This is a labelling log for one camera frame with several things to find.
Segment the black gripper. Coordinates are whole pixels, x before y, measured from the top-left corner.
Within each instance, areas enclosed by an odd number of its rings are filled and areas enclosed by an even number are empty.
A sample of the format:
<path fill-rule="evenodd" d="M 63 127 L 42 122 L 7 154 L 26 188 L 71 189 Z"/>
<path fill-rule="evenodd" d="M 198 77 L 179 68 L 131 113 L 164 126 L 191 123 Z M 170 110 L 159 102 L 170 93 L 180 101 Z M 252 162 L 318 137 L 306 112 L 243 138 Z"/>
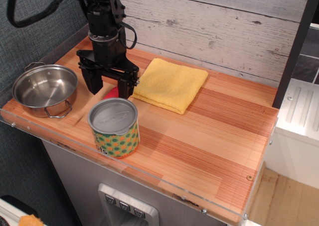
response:
<path fill-rule="evenodd" d="M 79 67 L 88 90 L 97 94 L 103 87 L 102 76 L 118 80 L 120 98 L 128 99 L 138 85 L 139 68 L 126 57 L 126 48 L 119 36 L 106 38 L 90 35 L 92 50 L 79 50 Z"/>

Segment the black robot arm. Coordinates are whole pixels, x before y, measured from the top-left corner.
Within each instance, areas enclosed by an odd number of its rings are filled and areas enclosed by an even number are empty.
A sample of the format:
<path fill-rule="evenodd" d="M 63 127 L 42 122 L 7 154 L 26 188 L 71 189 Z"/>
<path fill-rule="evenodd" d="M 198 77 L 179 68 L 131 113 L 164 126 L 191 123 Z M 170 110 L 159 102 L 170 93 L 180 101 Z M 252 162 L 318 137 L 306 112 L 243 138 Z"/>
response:
<path fill-rule="evenodd" d="M 124 23 L 125 6 L 120 0 L 78 0 L 89 25 L 88 37 L 92 50 L 78 50 L 79 67 L 88 90 L 98 93 L 103 86 L 103 77 L 118 82 L 119 97 L 128 99 L 138 85 L 139 68 L 126 53 L 133 49 L 136 41 L 128 46 Z"/>

